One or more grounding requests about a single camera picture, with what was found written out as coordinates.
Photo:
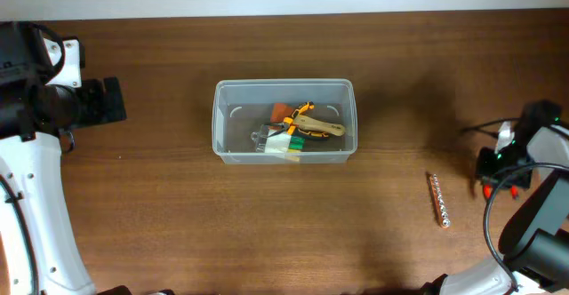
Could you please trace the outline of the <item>red handled cutting pliers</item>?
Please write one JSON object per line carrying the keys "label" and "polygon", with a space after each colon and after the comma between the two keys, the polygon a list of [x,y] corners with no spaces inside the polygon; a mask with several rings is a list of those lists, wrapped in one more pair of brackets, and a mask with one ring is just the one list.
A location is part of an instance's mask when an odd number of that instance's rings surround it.
{"label": "red handled cutting pliers", "polygon": [[[517,200],[519,198],[519,192],[516,186],[507,187],[507,190],[510,192],[514,200]],[[485,200],[487,200],[490,197],[491,193],[493,192],[493,186],[490,184],[483,184],[482,191]]]}

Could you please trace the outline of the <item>clear plastic container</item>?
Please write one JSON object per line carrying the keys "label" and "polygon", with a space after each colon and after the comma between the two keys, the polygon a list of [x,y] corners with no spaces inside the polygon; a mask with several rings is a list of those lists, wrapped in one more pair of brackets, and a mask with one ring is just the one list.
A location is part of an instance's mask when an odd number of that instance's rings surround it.
{"label": "clear plastic container", "polygon": [[212,149],[227,164],[344,163],[357,150],[352,83],[221,81],[212,108]]}

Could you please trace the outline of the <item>orange scraper with wooden handle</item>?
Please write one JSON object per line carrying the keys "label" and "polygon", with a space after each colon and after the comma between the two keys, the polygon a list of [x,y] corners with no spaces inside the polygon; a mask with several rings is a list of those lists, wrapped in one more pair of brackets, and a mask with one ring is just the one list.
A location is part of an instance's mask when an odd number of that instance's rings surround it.
{"label": "orange scraper with wooden handle", "polygon": [[341,137],[346,133],[346,128],[343,125],[320,121],[307,116],[306,113],[304,113],[303,117],[300,118],[300,124],[302,127],[306,127],[313,131],[327,132],[330,134],[330,137]]}

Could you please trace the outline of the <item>clear box of coloured bits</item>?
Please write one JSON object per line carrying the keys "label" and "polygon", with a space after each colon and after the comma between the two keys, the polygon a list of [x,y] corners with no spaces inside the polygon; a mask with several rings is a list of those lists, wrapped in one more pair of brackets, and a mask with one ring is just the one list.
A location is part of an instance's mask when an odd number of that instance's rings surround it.
{"label": "clear box of coloured bits", "polygon": [[262,125],[258,131],[251,133],[251,140],[255,144],[256,153],[274,155],[294,163],[301,161],[300,153],[305,144],[305,139],[301,137],[287,132],[277,134],[277,130]]}

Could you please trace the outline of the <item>orange black long-nose pliers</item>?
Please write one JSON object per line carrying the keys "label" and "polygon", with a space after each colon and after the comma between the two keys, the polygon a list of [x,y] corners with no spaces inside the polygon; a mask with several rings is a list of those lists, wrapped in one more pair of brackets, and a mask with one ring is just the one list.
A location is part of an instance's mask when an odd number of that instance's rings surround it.
{"label": "orange black long-nose pliers", "polygon": [[328,140],[330,138],[329,133],[309,130],[300,124],[300,118],[303,117],[303,114],[314,107],[315,104],[312,101],[301,103],[297,108],[292,108],[284,103],[277,103],[273,106],[270,122],[264,125],[277,130],[277,134],[287,132],[305,140]]}

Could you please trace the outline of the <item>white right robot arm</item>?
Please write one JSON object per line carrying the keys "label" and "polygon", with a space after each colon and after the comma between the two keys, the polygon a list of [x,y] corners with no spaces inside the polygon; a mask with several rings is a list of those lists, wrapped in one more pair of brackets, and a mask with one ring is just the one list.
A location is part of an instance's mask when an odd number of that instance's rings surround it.
{"label": "white right robot arm", "polygon": [[[455,275],[441,275],[420,292],[434,295],[554,293],[568,286],[568,125],[549,100],[530,102],[518,118],[497,120],[495,147],[483,147],[474,178],[485,196],[483,234],[490,258]],[[493,203],[501,191],[539,185],[501,232],[490,235]]]}

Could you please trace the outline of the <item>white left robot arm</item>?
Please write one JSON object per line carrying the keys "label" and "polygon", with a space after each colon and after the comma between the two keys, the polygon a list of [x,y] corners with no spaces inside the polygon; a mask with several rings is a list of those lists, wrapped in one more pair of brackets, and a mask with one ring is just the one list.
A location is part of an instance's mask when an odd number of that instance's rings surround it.
{"label": "white left robot arm", "polygon": [[93,294],[60,172],[76,129],[121,122],[117,78],[84,80],[84,47],[28,21],[1,25],[1,239],[12,294]]}

